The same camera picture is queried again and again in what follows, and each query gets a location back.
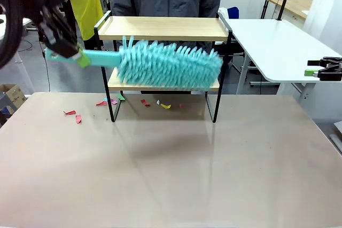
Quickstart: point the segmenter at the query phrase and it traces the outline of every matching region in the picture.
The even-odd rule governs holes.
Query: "gray floor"
[[[46,66],[39,46],[37,32],[29,32],[23,39],[31,42],[33,45],[30,50],[19,52],[19,54],[25,64],[35,91],[49,91]],[[19,51],[24,50],[29,46],[29,43],[22,41]],[[107,50],[113,50],[112,42],[105,42],[105,48]],[[237,67],[240,67],[242,63],[242,58],[234,58],[234,64]],[[82,69],[74,64],[48,61],[48,71],[51,91],[53,92],[104,92],[103,79],[99,67],[87,67]],[[112,69],[107,69],[108,79],[111,72]],[[252,88],[248,83],[249,81],[260,81],[260,79],[260,75],[248,73],[243,93],[260,94],[260,87]],[[229,64],[229,69],[224,80],[223,93],[228,95],[235,94],[238,81],[239,74],[232,68],[231,64]],[[3,83],[18,84],[25,94],[29,93],[25,81],[21,77],[17,65],[13,60],[0,70],[0,84]],[[263,95],[273,95],[276,92],[276,87],[261,88],[261,93]]]

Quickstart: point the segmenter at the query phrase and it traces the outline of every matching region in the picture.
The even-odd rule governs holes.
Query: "green paper scrap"
[[[125,100],[125,98],[124,98],[120,93],[118,93],[118,99],[119,99],[120,101],[124,101],[124,100]]]
[[[85,68],[91,64],[90,59],[88,57],[86,57],[83,53],[81,53],[81,56],[76,59],[76,62],[82,68]]]
[[[314,73],[318,72],[317,70],[313,70],[313,69],[306,69],[304,72],[304,76],[305,77],[312,77],[314,76]]]

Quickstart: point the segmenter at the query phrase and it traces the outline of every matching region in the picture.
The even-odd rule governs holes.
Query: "cardboard box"
[[[0,85],[0,92],[5,92],[9,99],[12,101],[12,103],[14,103],[16,108],[19,108],[26,101],[24,93],[21,91],[18,85],[2,84]],[[10,106],[8,106],[7,108],[4,108],[1,112],[5,114],[13,114],[14,110]]]

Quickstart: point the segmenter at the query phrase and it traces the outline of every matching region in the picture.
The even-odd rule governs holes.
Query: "red paper scrap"
[[[150,105],[145,101],[145,99],[142,99],[141,103],[145,105],[145,107],[150,107]]]
[[[81,121],[82,121],[81,115],[76,115],[76,123],[77,123],[77,124],[80,124]]]
[[[96,104],[96,106],[107,106],[106,101],[100,101],[99,103]]]
[[[74,115],[76,114],[76,111],[71,111],[71,112],[64,112],[65,115]]]

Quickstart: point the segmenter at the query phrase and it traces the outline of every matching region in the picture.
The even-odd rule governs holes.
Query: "wooden table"
[[[283,0],[268,0],[269,2],[277,5],[276,12],[280,10]],[[307,15],[303,11],[309,11],[311,8],[312,0],[287,0],[283,19],[303,28]]]
[[[123,36],[127,39],[134,36],[135,40],[149,41],[226,42],[228,38],[231,37],[229,37],[229,33],[226,31],[225,26],[227,26],[227,23],[225,25],[222,24],[218,18],[120,17],[111,16],[111,12],[108,11],[95,25],[94,31],[98,43],[101,40],[113,40],[114,49],[117,51],[115,41],[122,40]],[[221,71],[221,77],[223,79],[221,79],[220,82],[216,81],[209,89],[206,89],[206,91],[217,91],[217,94],[219,95],[215,105],[215,111],[212,113],[213,122],[216,122],[217,119],[228,58],[223,58],[223,62],[224,64]],[[177,90],[176,88],[148,87],[120,83],[117,74],[118,70],[115,68],[107,83],[105,69],[102,68],[107,95],[110,90],[120,91],[121,93],[123,93],[123,91]],[[191,91],[204,91],[204,89],[193,88]],[[117,105],[115,112],[113,112],[111,105],[108,105],[108,107],[111,114],[111,120],[114,122],[120,105]]]
[[[213,124],[201,96],[129,95],[113,124],[104,96],[35,93],[0,129],[0,226],[342,224],[341,156],[291,97],[222,96]]]

